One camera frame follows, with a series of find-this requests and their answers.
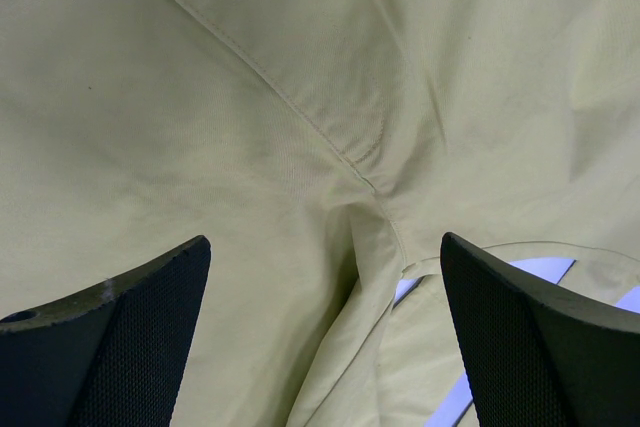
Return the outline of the yellow-green trousers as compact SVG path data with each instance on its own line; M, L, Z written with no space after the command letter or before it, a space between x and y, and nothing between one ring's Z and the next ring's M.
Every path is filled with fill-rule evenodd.
M1 0L1 309L207 237L173 425L383 426L448 232L639 268L639 0Z

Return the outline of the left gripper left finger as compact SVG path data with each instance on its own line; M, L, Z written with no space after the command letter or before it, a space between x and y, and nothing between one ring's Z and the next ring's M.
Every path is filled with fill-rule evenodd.
M1 321L4 427L170 424L211 263L197 236Z

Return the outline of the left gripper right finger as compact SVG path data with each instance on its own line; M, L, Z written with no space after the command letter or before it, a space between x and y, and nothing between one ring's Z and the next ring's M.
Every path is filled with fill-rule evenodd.
M442 238L440 264L480 425L638 425L638 314L453 233Z

